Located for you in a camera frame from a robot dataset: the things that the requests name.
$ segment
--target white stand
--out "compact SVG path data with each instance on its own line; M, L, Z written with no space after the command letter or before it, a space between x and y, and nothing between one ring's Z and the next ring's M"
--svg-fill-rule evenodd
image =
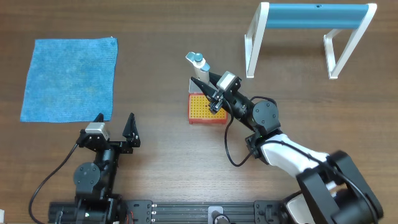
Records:
M335 53L333 51L332 38L341 32L341 29L333 29L327 35L323 36L325 44L326 63L328 66L329 79L336 79L338 74L343 69L351 53L355 49L362 35L365 33L368 25L372 21L374 13L377 9L377 4L368 4L369 9L360 23L359 27L353 31L349 41L341 54L339 61L335 60ZM253 20L250 23L249 30L244 36L245 58L246 58L246 78L254 78L254 70L256 68L261 42L266 29L267 18L269 12L269 2L261 2L254 14Z

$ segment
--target blue cloth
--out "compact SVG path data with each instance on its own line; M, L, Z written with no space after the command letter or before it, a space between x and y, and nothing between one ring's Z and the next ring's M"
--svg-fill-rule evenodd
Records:
M22 122L109 121L118 40L35 41L27 74Z

